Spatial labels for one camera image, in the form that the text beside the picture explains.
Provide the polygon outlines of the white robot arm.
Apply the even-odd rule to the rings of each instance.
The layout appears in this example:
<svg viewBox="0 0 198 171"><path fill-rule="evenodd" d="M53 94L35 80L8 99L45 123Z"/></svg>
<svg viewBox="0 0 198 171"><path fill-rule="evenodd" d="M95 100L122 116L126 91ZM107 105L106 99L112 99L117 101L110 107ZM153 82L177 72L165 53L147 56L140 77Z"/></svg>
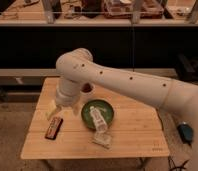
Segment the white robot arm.
<svg viewBox="0 0 198 171"><path fill-rule="evenodd" d="M56 70L60 75L54 98L57 105L73 105L79 100L81 86L93 83L180 116L194 130L188 171L198 171L198 85L101 66L85 48L61 55Z"/></svg>

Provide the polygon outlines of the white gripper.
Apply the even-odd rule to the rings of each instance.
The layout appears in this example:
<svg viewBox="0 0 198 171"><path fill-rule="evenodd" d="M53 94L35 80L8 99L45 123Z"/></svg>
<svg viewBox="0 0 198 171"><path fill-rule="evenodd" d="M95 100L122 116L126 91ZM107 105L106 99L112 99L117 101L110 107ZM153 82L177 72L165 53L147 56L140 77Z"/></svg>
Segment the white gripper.
<svg viewBox="0 0 198 171"><path fill-rule="evenodd" d="M80 106L79 104L75 104L78 100L79 100L79 95L69 96L61 93L59 90L56 90L55 101L52 100L49 103L45 113L46 118L50 119L54 114L58 113L61 110L60 106L68 107L73 105L72 106L73 114L75 116L79 115Z"/></svg>

